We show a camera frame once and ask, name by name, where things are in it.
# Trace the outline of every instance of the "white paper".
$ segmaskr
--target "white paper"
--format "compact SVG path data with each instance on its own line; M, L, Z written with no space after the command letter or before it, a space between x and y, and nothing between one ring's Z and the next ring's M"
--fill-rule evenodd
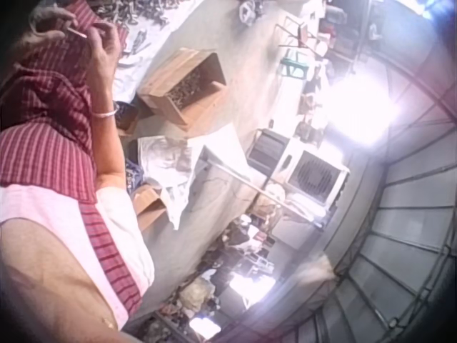
M181 2L177 9L166 10L165 16L169 19L169 24L162 29L158 24L155 24L154 20L142 16L137 19L137 25L129 25L129 35L126 40L127 49L133 45L137 34L142 29L147 29L148 33L141 46L150 45L136 55L125 56L119 61L113 86L114 100L129 103L134 99L135 92L157 52L170 35L185 22L203 1L187 0Z
M250 169L233 124L189 140L144 137L138 140L138 146L144 181L161 189L161 200L175 230L179 228L181 214L189 202L196 164L204 146L229 169L250 179Z

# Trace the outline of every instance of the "concrete floor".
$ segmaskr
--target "concrete floor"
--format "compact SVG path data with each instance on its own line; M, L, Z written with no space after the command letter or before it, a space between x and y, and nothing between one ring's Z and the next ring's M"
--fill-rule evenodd
M247 27L238 19L236 0L205 0L171 35L154 59L151 71L180 47L215 49L228 91L205 124L218 129L233 122L246 151L255 131L268 126L281 84L278 63L283 51L277 48L279 33L275 24L283 17L275 3L268 4L265 17ZM134 137L163 134L181 138L196 135L198 131L197 125L186 134L159 116L145 116ZM138 322L168 298L192 273L209 244L234 217L245 212L254 196L253 191L241 189L238 181L214 168L197 175L179 230L174 231L166 216L162 216L144 233L156 278L130 323Z

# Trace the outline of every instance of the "green chair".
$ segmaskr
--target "green chair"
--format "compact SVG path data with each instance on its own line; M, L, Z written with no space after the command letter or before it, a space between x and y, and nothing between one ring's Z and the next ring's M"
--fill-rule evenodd
M306 80L306 75L308 73L308 69L310 66L313 65L312 61L306 61L305 59L301 59L301 56L306 56L301 54L297 51L293 51L292 55L290 56L291 51L290 49L287 51L285 57L281 60L281 65L285 66L286 75L287 77L293 77L295 79Z

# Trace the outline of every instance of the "hand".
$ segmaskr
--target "hand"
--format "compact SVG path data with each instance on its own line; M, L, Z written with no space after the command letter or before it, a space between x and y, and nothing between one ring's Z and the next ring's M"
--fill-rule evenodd
M61 19L64 25L56 29L57 21ZM38 7L30 15L30 29L12 46L13 59L27 57L35 49L65 38L65 31L70 25L77 26L73 13L59 7Z
M110 112L113 111L114 72L121 55L121 42L116 25L95 23L87 32L87 38L91 46L91 58L86 82L92 95L92 112Z

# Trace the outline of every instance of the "red checked shirt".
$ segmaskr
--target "red checked shirt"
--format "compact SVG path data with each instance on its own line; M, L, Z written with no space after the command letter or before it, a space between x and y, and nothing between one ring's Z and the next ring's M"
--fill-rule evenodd
M80 31L99 20L84 0L67 9L75 13ZM121 32L120 36L125 39L126 33ZM59 199L74 200L82 223L79 229L89 239L95 263L125 312L133 314L146 290L132 276L134 268L126 265L122 254L125 249L119 249L120 243L108 228L112 223L101 214L97 199L91 151L91 102L82 62L85 48L84 40L68 36L63 42L41 49L16 66L13 76L0 90L0 186L2 196L9 199L13 198L6 189L11 186L36 187L34 191L41 189L41 195L43 190L51 191L61 198L51 197L50 207ZM53 212L56 209L49 209L50 216ZM11 218L4 211L2 215ZM136 222L132 225L132 229L138 229ZM138 243L139 250L147 251L142 240ZM154 267L150 258L145 263L146 271L139 274L150 284Z

